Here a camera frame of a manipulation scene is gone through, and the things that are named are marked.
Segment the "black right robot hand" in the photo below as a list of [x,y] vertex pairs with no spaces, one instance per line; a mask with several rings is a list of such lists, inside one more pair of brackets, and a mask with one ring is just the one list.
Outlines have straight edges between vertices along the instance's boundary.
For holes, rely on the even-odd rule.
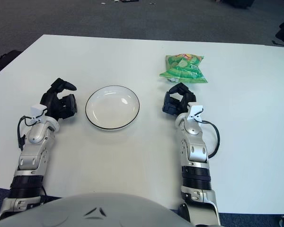
[[[172,94],[179,94],[182,96],[181,100],[171,97]],[[183,83],[178,83],[166,92],[163,102],[162,111],[178,116],[182,113],[188,112],[188,103],[196,102],[196,96]]]

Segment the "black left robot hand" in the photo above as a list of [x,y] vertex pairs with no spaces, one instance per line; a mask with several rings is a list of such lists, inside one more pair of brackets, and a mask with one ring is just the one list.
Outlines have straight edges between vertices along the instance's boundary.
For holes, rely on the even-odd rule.
[[45,115],[54,118],[56,121],[72,117],[78,111],[74,94],[58,98],[58,93],[65,89],[70,91],[77,90],[73,84],[58,78],[47,92],[43,94],[40,101],[41,105],[47,107]]

